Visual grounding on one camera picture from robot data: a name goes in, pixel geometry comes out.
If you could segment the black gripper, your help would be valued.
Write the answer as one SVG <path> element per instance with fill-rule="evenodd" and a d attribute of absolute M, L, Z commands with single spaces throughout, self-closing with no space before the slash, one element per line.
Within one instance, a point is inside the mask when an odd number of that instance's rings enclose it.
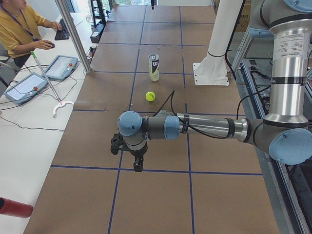
<path fill-rule="evenodd" d="M 148 145 L 146 142 L 141 142 L 137 145 L 126 144 L 129 152 L 135 157 L 133 167 L 135 172 L 143 171 L 144 154 L 147 152 Z"/>

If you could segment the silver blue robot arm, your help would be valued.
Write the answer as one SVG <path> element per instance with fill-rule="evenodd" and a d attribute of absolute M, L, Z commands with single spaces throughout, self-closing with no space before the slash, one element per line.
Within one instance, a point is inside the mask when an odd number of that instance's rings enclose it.
<path fill-rule="evenodd" d="M 312 134 L 303 115 L 303 102 L 312 3 L 309 0 L 254 0 L 249 29 L 256 37 L 274 37 L 270 107 L 263 119 L 234 120 L 162 109 L 153 116 L 142 117 L 127 111 L 118 118 L 111 153 L 130 152 L 135 158 L 135 171 L 141 172 L 149 140 L 170 140 L 180 134 L 198 133 L 216 139 L 235 138 L 286 165 L 309 159 Z"/>

